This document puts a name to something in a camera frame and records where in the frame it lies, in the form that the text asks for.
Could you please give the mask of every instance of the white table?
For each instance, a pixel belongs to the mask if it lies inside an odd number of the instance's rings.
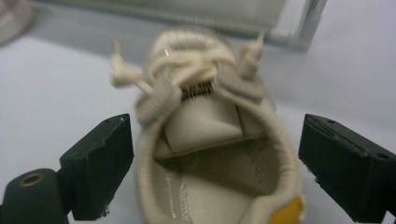
[[[169,26],[81,8],[32,6],[31,29],[0,48],[1,200],[14,177],[37,168],[57,171],[63,153],[106,118],[130,113],[136,143],[134,102],[140,90],[109,84],[112,39],[121,39],[126,60],[140,67],[156,34]],[[331,0],[308,52],[266,47],[261,72],[296,146],[304,114],[311,113],[396,153],[395,11],[393,0]],[[241,46],[244,40],[232,42]],[[143,223],[134,189],[132,166],[109,216],[96,223]],[[353,223],[305,167],[304,195],[306,224]],[[75,223],[71,215],[69,220]],[[392,221],[387,214],[384,223]]]

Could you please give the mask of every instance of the shoelace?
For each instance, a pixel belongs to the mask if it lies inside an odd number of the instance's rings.
[[[151,94],[153,89],[150,83],[154,83],[156,77],[163,73],[170,74],[175,86],[183,86],[186,83],[213,78],[218,72],[218,63],[227,63],[237,68],[242,78],[252,79],[259,69],[262,41],[263,35],[259,35],[256,41],[249,42],[242,47],[239,62],[236,62],[234,56],[227,50],[221,48],[170,52],[165,49],[166,55],[154,60],[142,76],[123,60],[120,42],[115,40],[115,50],[111,57],[113,85],[120,87],[135,84],[144,93]]]

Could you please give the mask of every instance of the shoe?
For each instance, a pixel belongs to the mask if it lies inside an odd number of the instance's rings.
[[[139,75],[116,44],[113,85],[143,91],[136,178],[146,223],[301,223],[297,153],[256,76],[261,55],[262,36],[237,52],[181,26],[159,35]]]

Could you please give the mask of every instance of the metal frame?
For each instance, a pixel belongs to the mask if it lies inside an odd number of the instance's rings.
[[[42,0],[45,2],[58,2],[78,7],[89,7],[99,10],[131,14],[143,17],[150,17],[167,21],[182,21],[210,26],[224,31],[239,33],[243,35],[257,35],[259,32],[265,33],[264,41],[268,44],[278,45],[287,48],[308,50],[311,46],[315,32],[318,29],[320,16],[327,3],[327,0],[307,0],[304,14],[300,22],[299,30],[294,34],[288,30],[272,27],[276,22],[270,22],[268,26],[262,27],[255,24],[246,26],[243,22],[213,21],[203,18],[194,18],[183,15],[175,15],[153,10],[144,9],[139,6],[121,4],[112,1],[97,0]]]
[[[266,35],[265,42],[293,49],[308,50],[318,29],[326,3],[327,0],[307,0],[299,30],[292,34],[286,30],[271,29]]]

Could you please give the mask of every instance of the shoe lining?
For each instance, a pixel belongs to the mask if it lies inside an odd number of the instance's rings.
[[[170,174],[169,215],[185,223],[237,223],[254,198],[276,189],[279,166],[270,145],[260,137],[162,161]]]

